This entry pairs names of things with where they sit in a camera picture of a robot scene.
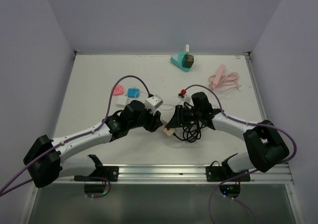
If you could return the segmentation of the beige power strip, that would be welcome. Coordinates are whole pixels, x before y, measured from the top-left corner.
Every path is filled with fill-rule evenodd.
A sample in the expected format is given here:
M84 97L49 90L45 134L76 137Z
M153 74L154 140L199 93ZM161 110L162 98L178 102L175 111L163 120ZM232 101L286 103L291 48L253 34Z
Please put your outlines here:
M167 135L167 136L173 136L176 132L175 128L167 128L166 126L163 127L162 131Z

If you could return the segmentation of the white plug adapter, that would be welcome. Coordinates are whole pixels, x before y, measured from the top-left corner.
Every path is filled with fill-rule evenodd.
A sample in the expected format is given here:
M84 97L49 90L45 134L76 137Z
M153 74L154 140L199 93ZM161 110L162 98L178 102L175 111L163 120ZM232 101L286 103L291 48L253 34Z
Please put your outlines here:
M120 95L117 97L116 105L119 107L125 107L129 102L129 98L124 95Z

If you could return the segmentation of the blue plug adapter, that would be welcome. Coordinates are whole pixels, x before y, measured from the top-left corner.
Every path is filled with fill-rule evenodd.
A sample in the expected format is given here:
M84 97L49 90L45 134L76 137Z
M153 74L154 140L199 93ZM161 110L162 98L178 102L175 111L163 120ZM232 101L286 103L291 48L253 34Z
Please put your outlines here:
M140 96L140 90L136 87L128 88L127 96L129 98L138 98Z

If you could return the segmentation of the pink plug adapter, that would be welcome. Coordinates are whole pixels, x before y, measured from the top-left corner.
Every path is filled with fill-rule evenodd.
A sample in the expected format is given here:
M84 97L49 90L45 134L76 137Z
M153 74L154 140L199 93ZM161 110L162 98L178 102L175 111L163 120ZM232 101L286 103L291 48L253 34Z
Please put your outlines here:
M120 96L124 94L124 87L122 85L117 85L113 87L112 89L113 89L113 92L112 92L113 96Z

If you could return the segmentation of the pink power strip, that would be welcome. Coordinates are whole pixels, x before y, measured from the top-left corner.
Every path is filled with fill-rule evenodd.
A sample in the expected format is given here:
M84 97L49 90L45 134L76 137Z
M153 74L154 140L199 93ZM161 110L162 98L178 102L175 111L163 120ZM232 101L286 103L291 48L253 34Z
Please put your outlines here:
M210 79L211 79L211 89L212 90L214 90L218 86L224 69L225 69L225 65L221 64L219 69L218 69L218 71L217 71L217 73L210 77Z

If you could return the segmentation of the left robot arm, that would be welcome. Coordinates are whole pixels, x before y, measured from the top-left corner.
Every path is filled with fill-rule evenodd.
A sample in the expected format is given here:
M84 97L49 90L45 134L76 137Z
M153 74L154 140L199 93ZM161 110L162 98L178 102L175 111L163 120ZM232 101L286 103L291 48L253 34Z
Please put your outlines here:
M74 176L87 181L105 177L103 164L94 154L85 158L74 156L97 145L120 139L131 129L144 128L149 132L162 126L157 110L162 100L153 96L145 102L133 100L123 110L106 117L91 128L61 138L42 135L36 139L23 162L37 188L43 188L56 179Z

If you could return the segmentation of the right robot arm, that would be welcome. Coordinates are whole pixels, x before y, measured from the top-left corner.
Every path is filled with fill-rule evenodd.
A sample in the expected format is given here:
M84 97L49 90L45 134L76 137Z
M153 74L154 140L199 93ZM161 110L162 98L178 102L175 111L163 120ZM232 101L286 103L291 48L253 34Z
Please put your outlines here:
M193 104L175 107L174 115L165 126L168 129L189 128L193 124L222 131L245 142L246 152L234 154L222 162L221 174L234 180L239 172L257 169L267 172L289 155L289 149L272 123L264 120L256 126L241 124L225 117L221 109L213 108L204 92L191 96Z

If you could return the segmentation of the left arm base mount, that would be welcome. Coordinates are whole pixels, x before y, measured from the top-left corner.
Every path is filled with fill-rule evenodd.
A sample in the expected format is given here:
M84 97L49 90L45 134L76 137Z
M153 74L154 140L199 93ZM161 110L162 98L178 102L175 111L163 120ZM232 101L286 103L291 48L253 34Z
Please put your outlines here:
M106 196L111 190L111 182L117 182L118 166L98 167L89 176L76 175L74 181L84 182L84 193L91 198Z

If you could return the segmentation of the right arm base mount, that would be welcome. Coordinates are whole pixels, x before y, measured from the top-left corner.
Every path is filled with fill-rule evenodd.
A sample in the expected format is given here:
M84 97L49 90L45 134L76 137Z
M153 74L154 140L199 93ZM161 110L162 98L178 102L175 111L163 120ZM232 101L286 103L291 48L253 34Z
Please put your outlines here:
M241 183L249 182L251 180L248 170L243 170L238 173L232 172L228 167L222 166L218 161L213 161L210 165L205 167L206 179L208 182L224 182L227 179L239 176L233 179L234 184L222 184L219 187L220 192L228 197L236 198L241 192Z

